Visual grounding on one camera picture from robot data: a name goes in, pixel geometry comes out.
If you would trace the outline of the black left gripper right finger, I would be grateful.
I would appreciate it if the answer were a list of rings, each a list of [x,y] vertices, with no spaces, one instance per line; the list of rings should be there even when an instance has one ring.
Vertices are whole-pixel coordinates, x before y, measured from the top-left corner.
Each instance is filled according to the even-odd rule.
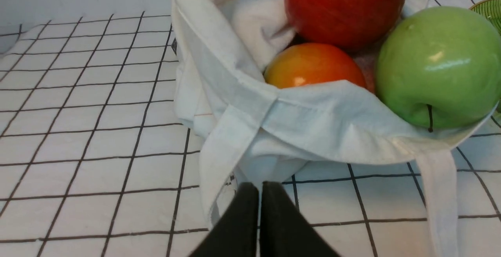
[[[309,225],[282,184],[263,182],[260,224],[261,257],[338,257]]]

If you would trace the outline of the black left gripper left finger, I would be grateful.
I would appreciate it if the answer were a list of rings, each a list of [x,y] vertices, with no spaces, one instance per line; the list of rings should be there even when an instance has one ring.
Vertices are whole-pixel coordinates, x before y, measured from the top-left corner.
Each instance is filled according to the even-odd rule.
[[[241,184],[223,216],[191,257],[254,257],[258,227],[258,189]]]

